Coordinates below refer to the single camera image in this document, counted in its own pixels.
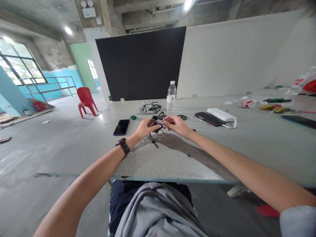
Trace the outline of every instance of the black smartphone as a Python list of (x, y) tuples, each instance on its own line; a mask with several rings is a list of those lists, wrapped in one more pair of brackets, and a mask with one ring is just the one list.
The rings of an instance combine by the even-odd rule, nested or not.
[(114, 136), (126, 135), (129, 119), (120, 120), (113, 133)]
[(223, 120), (205, 112), (196, 113), (195, 116), (217, 127), (225, 124)]
[(297, 115), (281, 115), (281, 118), (289, 120), (291, 122), (298, 123), (300, 125), (304, 125), (306, 127), (311, 127), (316, 129), (316, 121), (311, 120), (309, 118), (305, 118)]

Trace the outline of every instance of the left hand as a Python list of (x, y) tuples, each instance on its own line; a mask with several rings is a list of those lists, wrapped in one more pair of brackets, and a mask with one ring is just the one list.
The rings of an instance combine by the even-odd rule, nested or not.
[(139, 141), (141, 141), (143, 138), (147, 137), (149, 135), (149, 133), (157, 130), (158, 128), (160, 128), (160, 125), (155, 125), (152, 126), (151, 125), (154, 123), (153, 121), (150, 121), (151, 118), (147, 118), (144, 119), (140, 125), (138, 126), (137, 130), (135, 131), (135, 133), (133, 134), (133, 136), (136, 136)]

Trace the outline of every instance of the ceiling light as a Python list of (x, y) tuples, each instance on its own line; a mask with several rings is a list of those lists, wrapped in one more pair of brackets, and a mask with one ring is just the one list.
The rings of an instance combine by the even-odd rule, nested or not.
[(8, 42), (8, 43), (13, 43), (13, 40), (12, 39), (10, 39), (9, 37), (3, 37), (3, 39), (6, 41), (6, 42)]
[(65, 28), (65, 31), (66, 31), (68, 34), (70, 34), (70, 35), (72, 34), (71, 29), (69, 29), (68, 27)]
[(186, 0), (184, 4), (184, 10), (188, 10), (192, 4), (192, 0)]

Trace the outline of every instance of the gray table surface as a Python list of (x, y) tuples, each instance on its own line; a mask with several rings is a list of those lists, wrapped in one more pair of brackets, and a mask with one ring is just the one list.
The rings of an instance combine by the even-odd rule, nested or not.
[[(252, 98), (283, 97), (285, 91), (260, 90)], [(183, 114), (186, 123), (198, 133), (258, 161), (304, 187), (316, 187), (316, 130), (280, 118), (270, 111), (225, 106), (226, 100), (241, 96), (177, 99), (175, 109), (166, 111), (165, 100), (159, 101), (162, 111), (170, 115)], [(114, 102), (80, 136), (69, 141), (39, 172), (59, 176), (79, 176), (102, 155), (110, 151), (122, 137), (134, 133), (141, 120), (155, 115), (140, 114), (142, 101)], [(194, 116), (208, 108), (221, 108), (237, 117), (237, 127), (214, 127)], [(316, 111), (316, 98), (297, 96), (292, 107)], [(125, 136), (113, 136), (121, 119), (131, 120)], [(316, 120), (316, 115), (306, 117)], [(192, 141), (172, 131), (153, 135), (159, 148), (148, 138), (135, 145), (132, 152), (116, 169), (113, 178), (144, 181), (208, 182), (238, 184), (239, 180), (219, 162)]]

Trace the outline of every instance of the yellow object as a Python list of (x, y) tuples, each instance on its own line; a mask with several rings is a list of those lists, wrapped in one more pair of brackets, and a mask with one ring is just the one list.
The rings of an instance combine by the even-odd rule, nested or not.
[(274, 111), (275, 113), (282, 114), (282, 113), (284, 113), (285, 111), (287, 111), (287, 108), (284, 108), (284, 107), (275, 107), (272, 111)]
[(261, 110), (273, 110), (273, 106), (271, 106), (271, 105), (264, 105), (264, 106), (262, 106), (260, 109)]

